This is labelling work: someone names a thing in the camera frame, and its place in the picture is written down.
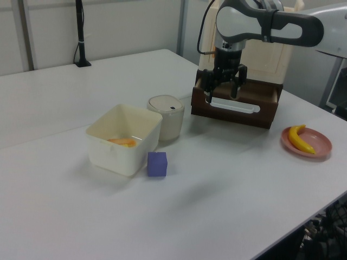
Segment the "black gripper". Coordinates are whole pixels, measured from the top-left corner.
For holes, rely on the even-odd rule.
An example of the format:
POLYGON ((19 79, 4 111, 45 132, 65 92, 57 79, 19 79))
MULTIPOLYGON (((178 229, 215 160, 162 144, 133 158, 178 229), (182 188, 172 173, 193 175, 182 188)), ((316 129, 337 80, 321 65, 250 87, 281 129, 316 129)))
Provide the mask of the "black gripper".
POLYGON ((216 48, 214 69, 204 69, 202 73, 202 88, 208 93, 207 102, 212 101, 214 90, 214 75, 217 84, 232 81, 230 96, 236 98, 238 89, 247 81, 247 67, 240 64, 242 51, 216 48))

